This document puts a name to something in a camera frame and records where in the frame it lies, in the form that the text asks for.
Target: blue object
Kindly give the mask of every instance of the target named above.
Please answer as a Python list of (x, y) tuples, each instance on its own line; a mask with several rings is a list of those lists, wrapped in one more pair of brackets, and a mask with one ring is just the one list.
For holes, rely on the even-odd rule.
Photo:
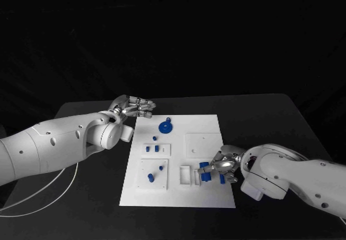
[[(207, 161), (203, 161), (199, 163), (199, 168), (203, 168), (204, 166), (209, 165)], [(200, 174), (200, 179), (203, 182), (212, 181), (212, 174), (209, 172), (204, 172)]]
[(168, 134), (171, 132), (173, 126), (171, 126), (171, 119), (167, 117), (165, 121), (160, 123), (158, 130), (163, 134)]
[(219, 183), (220, 183), (220, 184), (225, 184), (225, 183), (226, 183), (226, 182), (225, 182), (225, 176), (223, 176), (223, 174), (219, 175)]
[(154, 176), (152, 176), (152, 174), (151, 174), (151, 173), (147, 175), (147, 178), (148, 178), (148, 181), (150, 181), (150, 182), (152, 182), (152, 181), (154, 181)]

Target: black table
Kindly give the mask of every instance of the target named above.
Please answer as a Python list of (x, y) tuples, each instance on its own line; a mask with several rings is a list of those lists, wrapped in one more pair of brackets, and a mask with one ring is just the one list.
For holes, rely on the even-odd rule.
[[(223, 144), (249, 149), (274, 143), (308, 158), (330, 161), (308, 124), (284, 94), (154, 99), (155, 115), (217, 114)], [(66, 103), (56, 118), (105, 110), (111, 101)], [(135, 118), (125, 124), (134, 127)], [(256, 202), (233, 184), (235, 209), (118, 206), (131, 144), (79, 163), (75, 182), (59, 201), (37, 213), (0, 218), (0, 239), (315, 239), (346, 237), (340, 219), (308, 206), (289, 191), (284, 200)], [(70, 166), (53, 185), (27, 202), (4, 210), (23, 214), (46, 205), (65, 190)], [(18, 180), (7, 204), (31, 194), (57, 172)]]

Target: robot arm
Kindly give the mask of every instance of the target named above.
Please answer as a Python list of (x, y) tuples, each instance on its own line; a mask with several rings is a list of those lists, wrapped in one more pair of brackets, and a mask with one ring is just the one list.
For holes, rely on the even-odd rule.
[(310, 206), (346, 218), (346, 166), (318, 159), (308, 160), (275, 144), (256, 146), (243, 152), (226, 145), (214, 158), (210, 165), (197, 170), (199, 173), (219, 171), (233, 183), (233, 169), (240, 168), (245, 178), (240, 190), (255, 200), (259, 201), (263, 194), (282, 199), (291, 189)]
[(26, 176), (57, 171), (93, 153), (129, 142), (127, 117), (151, 118), (152, 101), (119, 96), (108, 110), (52, 119), (0, 139), (0, 186)]

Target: robotic hand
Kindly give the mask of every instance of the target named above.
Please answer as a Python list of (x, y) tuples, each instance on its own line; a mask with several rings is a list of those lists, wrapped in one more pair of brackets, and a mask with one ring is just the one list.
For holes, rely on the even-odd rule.
[(245, 178), (240, 190), (256, 201), (263, 194), (282, 199), (291, 189), (310, 206), (346, 218), (346, 166), (320, 159), (308, 160), (275, 144), (249, 150), (223, 145), (210, 165), (197, 173), (217, 171), (227, 182), (236, 183), (233, 173), (238, 168)]
[(65, 169), (93, 153), (129, 142), (128, 117), (151, 118), (152, 101), (121, 95), (108, 110), (52, 119), (0, 139), (0, 186), (30, 175)]

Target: white cable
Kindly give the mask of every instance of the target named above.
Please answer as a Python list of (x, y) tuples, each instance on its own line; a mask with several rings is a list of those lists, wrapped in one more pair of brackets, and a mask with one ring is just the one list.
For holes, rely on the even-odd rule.
[(62, 175), (63, 170), (65, 170), (65, 168), (60, 170), (57, 176), (56, 176), (54, 179), (50, 181), (50, 183), (49, 183), (33, 195), (30, 195), (27, 198), (24, 198), (24, 199), (20, 200), (18, 202), (13, 203), (13, 204), (8, 205), (7, 207), (0, 208), (0, 211), (3, 211), (4, 209), (11, 208), (13, 206), (16, 206), (16, 205), (20, 204), (21, 202), (24, 202), (27, 199), (30, 199), (36, 194), (39, 194), (39, 193), (49, 187), (49, 185), (54, 182), (54, 180), (57, 179), (57, 177)]
[(65, 192), (69, 190), (70, 185), (72, 185), (73, 180), (75, 180), (75, 177), (76, 177), (76, 174), (77, 174), (77, 163), (76, 163), (76, 165), (75, 165), (73, 178), (72, 178), (72, 180), (70, 180), (70, 183), (69, 183), (69, 185), (67, 185), (63, 193), (59, 195), (59, 197), (57, 197), (44, 207), (41, 207), (41, 208), (40, 208), (39, 210), (36, 210), (36, 211), (31, 211), (31, 212), (28, 212), (28, 213), (26, 213), (26, 214), (21, 214), (21, 215), (0, 215), (0, 217), (1, 217), (1, 218), (21, 217), (21, 216), (26, 216), (26, 215), (28, 215), (28, 214), (36, 213), (37, 211), (40, 211), (41, 209), (44, 209), (46, 207), (49, 207), (49, 206), (59, 200), (59, 198), (63, 196)]
[(346, 225), (346, 222), (344, 222), (344, 220), (343, 220), (343, 218), (340, 217), (340, 220), (341, 220), (341, 222), (344, 223), (344, 225)]

